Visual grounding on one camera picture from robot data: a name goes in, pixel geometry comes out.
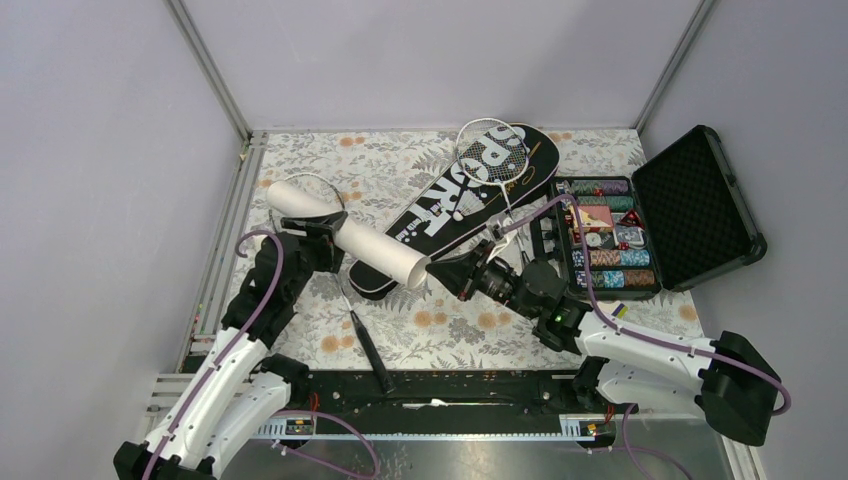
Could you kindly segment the white shuttlecock tube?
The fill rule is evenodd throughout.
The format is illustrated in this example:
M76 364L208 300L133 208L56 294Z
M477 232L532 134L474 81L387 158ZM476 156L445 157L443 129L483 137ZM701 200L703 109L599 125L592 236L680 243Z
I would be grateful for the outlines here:
M266 201L289 218L342 212L340 206L286 181L274 182L267 190ZM348 217L334 239L341 250L406 287L417 288L427 277L427 256L355 219Z

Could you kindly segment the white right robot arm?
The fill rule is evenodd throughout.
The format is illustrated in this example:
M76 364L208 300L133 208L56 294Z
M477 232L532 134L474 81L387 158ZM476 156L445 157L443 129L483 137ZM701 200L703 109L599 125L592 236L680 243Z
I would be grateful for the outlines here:
M429 264L428 274L461 301L482 294L532 320L546 347L583 356L573 382L575 402L666 407L701 418L736 442L764 444L773 417L790 396L777 372L744 336L674 336L626 321L571 297L544 260L516 272L482 241L472 251Z

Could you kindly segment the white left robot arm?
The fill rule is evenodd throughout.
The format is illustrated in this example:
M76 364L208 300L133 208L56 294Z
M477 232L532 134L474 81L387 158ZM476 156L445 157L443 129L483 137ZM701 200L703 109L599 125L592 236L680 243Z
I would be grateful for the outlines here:
M336 273L335 236L344 211L284 218L263 240L230 301L213 346L173 408L140 443L125 442L113 465L121 479L216 479L276 411L310 397L307 365L270 349L295 315L316 272Z

